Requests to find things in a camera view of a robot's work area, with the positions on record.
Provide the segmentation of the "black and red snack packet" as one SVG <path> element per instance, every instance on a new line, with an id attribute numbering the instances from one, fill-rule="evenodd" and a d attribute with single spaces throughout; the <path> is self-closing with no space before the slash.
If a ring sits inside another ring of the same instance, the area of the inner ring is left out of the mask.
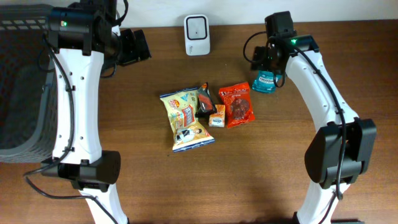
<path id="1" fill-rule="evenodd" d="M 198 106 L 196 117 L 204 117 L 216 113 L 216 106 L 211 99 L 208 82 L 202 84 L 197 90 Z"/>

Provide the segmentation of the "beige snack bag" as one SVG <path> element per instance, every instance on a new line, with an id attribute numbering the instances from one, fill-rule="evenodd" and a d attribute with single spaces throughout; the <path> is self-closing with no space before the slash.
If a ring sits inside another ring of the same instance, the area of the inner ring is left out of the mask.
<path id="1" fill-rule="evenodd" d="M 167 110 L 167 116 L 173 131 L 173 152 L 182 152 L 215 142 L 213 136 L 199 122 L 198 87 L 186 88 L 173 93 L 160 95 Z"/>

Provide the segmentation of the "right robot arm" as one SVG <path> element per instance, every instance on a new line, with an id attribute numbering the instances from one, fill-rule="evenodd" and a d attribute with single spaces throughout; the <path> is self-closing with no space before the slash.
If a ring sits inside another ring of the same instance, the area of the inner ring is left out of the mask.
<path id="1" fill-rule="evenodd" d="M 291 79 L 313 119 L 316 135 L 304 155 L 310 178 L 293 223 L 331 223 L 344 192 L 368 167 L 377 128 L 361 119 L 330 78 L 318 44 L 311 35 L 298 35 L 289 11 L 264 19 L 267 42 L 250 59 L 253 70 Z"/>

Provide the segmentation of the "red candy bag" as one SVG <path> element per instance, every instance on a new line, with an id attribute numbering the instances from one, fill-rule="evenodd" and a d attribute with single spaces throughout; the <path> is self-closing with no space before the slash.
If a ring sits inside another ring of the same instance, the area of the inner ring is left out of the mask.
<path id="1" fill-rule="evenodd" d="M 248 82 L 219 89 L 219 96 L 226 107 L 227 128 L 255 120 Z"/>

